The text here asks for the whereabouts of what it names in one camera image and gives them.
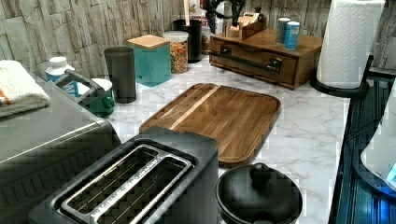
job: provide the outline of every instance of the kitchen counter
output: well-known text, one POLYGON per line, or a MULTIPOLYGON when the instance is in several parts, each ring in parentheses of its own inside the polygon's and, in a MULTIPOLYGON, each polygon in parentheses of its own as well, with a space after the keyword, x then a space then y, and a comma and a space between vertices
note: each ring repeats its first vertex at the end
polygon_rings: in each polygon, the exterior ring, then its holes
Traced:
MULTIPOLYGON (((136 83, 136 101, 116 104, 107 120, 123 143, 187 88, 206 82, 265 93, 280 100, 279 117, 251 163, 263 162, 296 183, 304 200, 298 223, 328 223, 349 99, 323 94, 309 83, 292 91, 244 77, 211 66, 205 56, 199 63, 190 63, 187 73, 173 75, 154 88, 136 83)), ((220 167, 219 176, 226 170, 220 167)))

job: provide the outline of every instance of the folded towel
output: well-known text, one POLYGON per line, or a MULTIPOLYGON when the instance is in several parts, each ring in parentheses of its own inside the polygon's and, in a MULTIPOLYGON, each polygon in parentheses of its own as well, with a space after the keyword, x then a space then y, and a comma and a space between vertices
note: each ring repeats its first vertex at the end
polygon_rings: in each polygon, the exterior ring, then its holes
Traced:
POLYGON ((48 95, 20 63, 0 61, 0 118, 49 103, 48 95))

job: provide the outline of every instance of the black pot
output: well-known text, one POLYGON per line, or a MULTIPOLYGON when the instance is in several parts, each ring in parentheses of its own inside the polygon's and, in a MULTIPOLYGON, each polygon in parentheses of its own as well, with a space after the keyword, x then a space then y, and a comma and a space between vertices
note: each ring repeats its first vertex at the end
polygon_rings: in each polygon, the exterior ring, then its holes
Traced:
POLYGON ((227 171, 216 185, 216 197, 228 224, 289 224, 303 209, 294 182, 263 163, 227 171))

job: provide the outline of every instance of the black canister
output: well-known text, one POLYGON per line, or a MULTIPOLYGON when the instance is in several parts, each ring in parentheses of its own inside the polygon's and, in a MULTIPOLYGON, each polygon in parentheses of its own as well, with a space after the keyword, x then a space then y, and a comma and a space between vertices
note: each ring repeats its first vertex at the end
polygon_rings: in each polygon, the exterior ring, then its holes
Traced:
POLYGON ((128 104, 136 100, 134 50, 129 47, 105 49, 105 58, 115 101, 128 104))
POLYGON ((190 20, 190 25, 186 25, 185 20, 177 20, 172 22, 172 30, 185 31, 189 33, 188 39, 188 62, 198 63, 201 61, 202 53, 202 23, 198 20, 190 20))

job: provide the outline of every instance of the lid knob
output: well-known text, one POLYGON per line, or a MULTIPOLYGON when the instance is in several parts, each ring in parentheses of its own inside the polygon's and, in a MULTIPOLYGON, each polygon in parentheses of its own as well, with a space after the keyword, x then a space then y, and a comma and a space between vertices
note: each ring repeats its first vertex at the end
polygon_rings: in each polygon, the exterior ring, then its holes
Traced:
POLYGON ((259 162, 250 168, 249 175, 253 188, 262 188, 271 179, 271 169, 264 163, 259 162))

